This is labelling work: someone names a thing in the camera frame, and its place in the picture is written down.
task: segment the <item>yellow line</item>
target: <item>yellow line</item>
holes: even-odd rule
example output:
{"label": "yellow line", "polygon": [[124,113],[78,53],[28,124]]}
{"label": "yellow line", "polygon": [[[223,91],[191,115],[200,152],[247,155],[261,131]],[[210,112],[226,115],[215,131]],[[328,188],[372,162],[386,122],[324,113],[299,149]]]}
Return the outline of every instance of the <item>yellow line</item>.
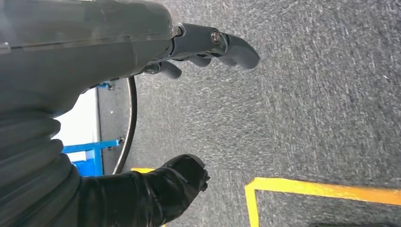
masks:
{"label": "yellow line", "polygon": [[131,169],[131,171],[137,171],[137,172],[140,172],[142,174],[149,173],[150,171],[153,171],[153,170],[154,169],[151,169],[151,168],[132,168]]}
{"label": "yellow line", "polygon": [[245,186],[251,227],[259,227],[255,190],[288,192],[401,206],[401,190],[311,183],[282,178],[256,177]]}
{"label": "yellow line", "polygon": [[258,204],[255,194],[255,180],[245,186],[246,205],[248,207],[249,221],[251,227],[259,227]]}

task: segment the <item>white panel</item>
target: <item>white panel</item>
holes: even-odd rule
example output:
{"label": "white panel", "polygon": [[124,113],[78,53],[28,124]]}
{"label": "white panel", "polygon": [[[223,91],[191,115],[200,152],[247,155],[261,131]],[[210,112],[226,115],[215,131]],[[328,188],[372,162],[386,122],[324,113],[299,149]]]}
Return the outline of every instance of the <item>white panel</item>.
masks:
{"label": "white panel", "polygon": [[56,119],[61,130],[54,139],[62,140],[65,146],[99,142],[97,90],[79,96],[74,108]]}
{"label": "white panel", "polygon": [[67,156],[70,158],[70,162],[87,160],[86,152],[84,152],[84,151],[69,153],[69,154],[67,154]]}

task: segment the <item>bolt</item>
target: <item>bolt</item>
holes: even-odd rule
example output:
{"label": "bolt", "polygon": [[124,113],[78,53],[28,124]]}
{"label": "bolt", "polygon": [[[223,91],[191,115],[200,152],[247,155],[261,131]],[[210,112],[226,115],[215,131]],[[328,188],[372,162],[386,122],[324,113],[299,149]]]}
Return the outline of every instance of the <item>bolt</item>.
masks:
{"label": "bolt", "polygon": [[220,32],[214,30],[212,31],[211,36],[214,44],[220,44]]}

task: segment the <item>blue bracket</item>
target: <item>blue bracket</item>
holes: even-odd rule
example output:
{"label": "blue bracket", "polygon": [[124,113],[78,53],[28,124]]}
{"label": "blue bracket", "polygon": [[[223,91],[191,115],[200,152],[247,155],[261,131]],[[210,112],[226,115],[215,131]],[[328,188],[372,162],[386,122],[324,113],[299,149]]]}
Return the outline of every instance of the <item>blue bracket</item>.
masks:
{"label": "blue bracket", "polygon": [[65,146],[63,153],[85,152],[85,160],[72,162],[78,169],[81,176],[102,176],[103,160],[102,149],[116,147],[121,140],[108,140],[97,143]]}
{"label": "blue bracket", "polygon": [[113,89],[113,86],[108,82],[103,82],[97,86],[98,88],[107,88],[109,90]]}

